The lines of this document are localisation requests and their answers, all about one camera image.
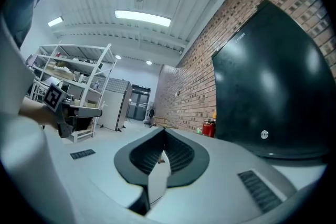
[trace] ceiling light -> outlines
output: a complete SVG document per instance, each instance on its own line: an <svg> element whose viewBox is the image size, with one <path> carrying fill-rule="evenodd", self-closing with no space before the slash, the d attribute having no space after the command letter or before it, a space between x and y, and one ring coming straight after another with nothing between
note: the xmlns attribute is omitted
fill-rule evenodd
<svg viewBox="0 0 336 224"><path fill-rule="evenodd" d="M51 27L51 26L59 24L61 22L63 22L62 17L58 17L55 20L52 20L51 22L48 22L48 25Z"/></svg>
<svg viewBox="0 0 336 224"><path fill-rule="evenodd" d="M144 22L154 23L163 26L169 26L171 21L170 19L161 16L142 12L131 12L129 10L116 10L114 11L114 14L116 18L119 19L141 20Z"/></svg>

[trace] doorway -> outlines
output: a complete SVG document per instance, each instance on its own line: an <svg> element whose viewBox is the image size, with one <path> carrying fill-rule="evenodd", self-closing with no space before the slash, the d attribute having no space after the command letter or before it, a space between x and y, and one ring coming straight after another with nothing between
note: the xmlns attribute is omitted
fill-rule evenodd
<svg viewBox="0 0 336 224"><path fill-rule="evenodd" d="M151 89L138 85L132 85L132 88L133 90L127 117L137 121L143 121L146 116Z"/></svg>

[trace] metal shelving unit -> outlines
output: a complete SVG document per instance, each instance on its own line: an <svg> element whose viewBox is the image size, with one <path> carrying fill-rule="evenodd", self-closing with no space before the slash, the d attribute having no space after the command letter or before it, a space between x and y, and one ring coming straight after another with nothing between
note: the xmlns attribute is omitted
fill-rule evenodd
<svg viewBox="0 0 336 224"><path fill-rule="evenodd" d="M80 106L86 106L86 97L89 91L99 95L99 101L97 107L101 107L101 97L105 92L108 78L110 77L110 73L113 70L114 66L116 65L116 58L114 57L113 53L110 50L111 44L108 44L106 47L97 47L97 46L81 46L81 45L73 45L73 44L51 44L51 45L43 45L40 46L37 52L37 58L40 59L45 63L44 68L40 68L38 66L33 66L34 69L39 70L41 72L40 77L38 78L39 81L42 81L43 76L46 74L48 76L55 77L59 80L62 80L65 83L72 84L74 86L80 87L84 89L83 94L80 98ZM78 71L83 74L89 75L89 79L87 83L79 83L77 81L73 81L70 79L63 78L54 74L50 70L47 69L48 64L50 61L55 62L66 62L71 65L71 68L74 71ZM85 62L87 60L94 61L96 63L89 63ZM99 66L101 63L107 63L111 65L111 68L106 70L100 70ZM107 79L102 87L102 91L99 92L94 90L90 87L93 79L95 76L103 73L108 73L106 76ZM74 137L74 142L77 142L78 138L82 138L88 135L95 134L95 127L96 127L95 118L93 120L92 128L82 131L77 131L72 133Z"/></svg>

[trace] person's arm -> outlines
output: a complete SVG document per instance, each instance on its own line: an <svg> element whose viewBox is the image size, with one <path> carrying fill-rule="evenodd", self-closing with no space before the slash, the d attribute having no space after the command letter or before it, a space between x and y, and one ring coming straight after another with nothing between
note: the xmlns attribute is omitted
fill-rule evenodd
<svg viewBox="0 0 336 224"><path fill-rule="evenodd" d="M56 117L44 104L25 97L20 107L19 115L33 119L41 125L51 125L57 129Z"/></svg>

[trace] red object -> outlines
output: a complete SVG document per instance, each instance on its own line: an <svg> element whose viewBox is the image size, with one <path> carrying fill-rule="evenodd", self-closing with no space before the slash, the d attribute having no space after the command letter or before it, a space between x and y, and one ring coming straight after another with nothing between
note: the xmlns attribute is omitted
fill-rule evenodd
<svg viewBox="0 0 336 224"><path fill-rule="evenodd" d="M215 136L215 131L216 131L216 122L214 121L205 121L203 123L203 129L202 129L202 134L209 136L209 137L214 137Z"/></svg>

